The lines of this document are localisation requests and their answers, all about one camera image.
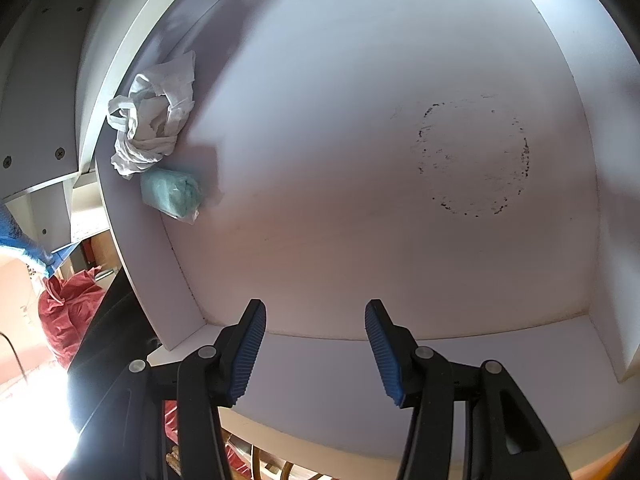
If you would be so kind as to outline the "red plastic bag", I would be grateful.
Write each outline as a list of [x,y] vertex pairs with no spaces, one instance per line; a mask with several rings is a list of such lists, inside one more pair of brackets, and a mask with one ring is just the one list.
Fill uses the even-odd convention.
[[56,275],[43,280],[38,316],[50,350],[66,370],[105,295],[105,290],[96,284],[99,270],[83,270],[68,280],[60,280]]

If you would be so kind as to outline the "blue plaid tablecloth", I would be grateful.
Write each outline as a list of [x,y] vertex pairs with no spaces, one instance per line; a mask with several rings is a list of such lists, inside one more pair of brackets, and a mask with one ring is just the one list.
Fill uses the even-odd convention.
[[55,274],[78,246],[78,243],[72,243],[55,252],[47,252],[23,232],[5,204],[1,204],[0,243],[2,252],[21,259],[45,278]]

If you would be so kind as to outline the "teal folded towel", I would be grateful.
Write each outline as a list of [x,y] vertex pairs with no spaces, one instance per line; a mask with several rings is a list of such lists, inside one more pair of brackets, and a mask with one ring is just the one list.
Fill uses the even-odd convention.
[[140,177],[142,202],[177,221],[193,224],[202,192],[198,180],[182,171],[152,168]]

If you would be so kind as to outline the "white drawer box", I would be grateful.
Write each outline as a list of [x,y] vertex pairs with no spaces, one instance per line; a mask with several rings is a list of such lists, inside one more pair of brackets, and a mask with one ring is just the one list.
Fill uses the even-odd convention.
[[109,99],[196,56],[187,224],[96,144],[120,258],[178,360],[267,307],[224,428],[311,468],[398,460],[366,303],[501,362],[570,466],[639,421],[639,65],[599,0],[102,0]]

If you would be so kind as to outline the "white striped crumpled cloth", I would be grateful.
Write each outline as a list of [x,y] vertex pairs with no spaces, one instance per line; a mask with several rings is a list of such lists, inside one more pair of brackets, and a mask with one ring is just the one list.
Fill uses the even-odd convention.
[[169,156],[194,107],[193,51],[134,76],[126,96],[107,104],[107,123],[116,131],[111,164],[131,179]]

